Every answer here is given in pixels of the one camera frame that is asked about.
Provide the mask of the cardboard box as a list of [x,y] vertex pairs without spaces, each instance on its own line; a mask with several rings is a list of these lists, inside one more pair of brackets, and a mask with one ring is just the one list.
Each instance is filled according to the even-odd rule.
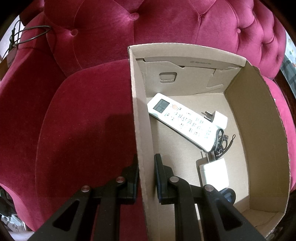
[[175,239],[157,200],[154,156],[180,180],[235,191],[234,207],[266,238],[290,195],[288,132],[271,90],[246,58],[181,43],[128,48],[139,177],[149,240]]

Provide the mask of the blue oval key fob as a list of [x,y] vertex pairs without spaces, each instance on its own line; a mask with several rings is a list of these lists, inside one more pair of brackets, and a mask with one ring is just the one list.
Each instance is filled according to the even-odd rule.
[[235,193],[235,191],[233,189],[231,189],[231,188],[224,188],[224,189],[222,189],[219,192],[232,205],[235,203],[235,201],[236,201],[236,193]]

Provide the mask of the grey plaid cloth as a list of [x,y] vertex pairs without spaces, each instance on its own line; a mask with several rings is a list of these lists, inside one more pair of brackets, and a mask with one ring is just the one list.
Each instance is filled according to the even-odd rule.
[[284,75],[285,79],[288,82],[288,85],[290,86],[293,95],[296,95],[296,88],[295,88],[295,66],[293,65],[293,63],[289,60],[289,58],[285,55],[283,62],[281,64],[280,70],[282,72],[282,74]]

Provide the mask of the metal carabiner with black cord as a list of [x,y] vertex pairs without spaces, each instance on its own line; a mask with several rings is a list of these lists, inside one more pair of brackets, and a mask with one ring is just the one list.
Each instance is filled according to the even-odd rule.
[[236,135],[234,134],[232,135],[231,140],[228,141],[229,136],[224,133],[224,130],[222,128],[219,128],[217,130],[215,144],[212,149],[214,160],[220,159],[222,156],[224,156],[228,152],[235,138],[236,138]]

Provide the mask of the white air conditioner remote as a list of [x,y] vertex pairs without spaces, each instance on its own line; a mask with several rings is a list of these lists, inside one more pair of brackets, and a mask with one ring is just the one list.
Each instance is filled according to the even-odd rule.
[[205,152],[213,149],[218,128],[198,113],[161,93],[147,103],[147,109],[150,115]]

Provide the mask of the white USB wall charger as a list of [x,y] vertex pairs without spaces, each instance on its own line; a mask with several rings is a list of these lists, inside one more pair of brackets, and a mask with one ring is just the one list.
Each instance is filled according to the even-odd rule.
[[229,177],[224,158],[214,160],[201,151],[201,157],[196,161],[200,185],[212,185],[218,191],[229,187]]

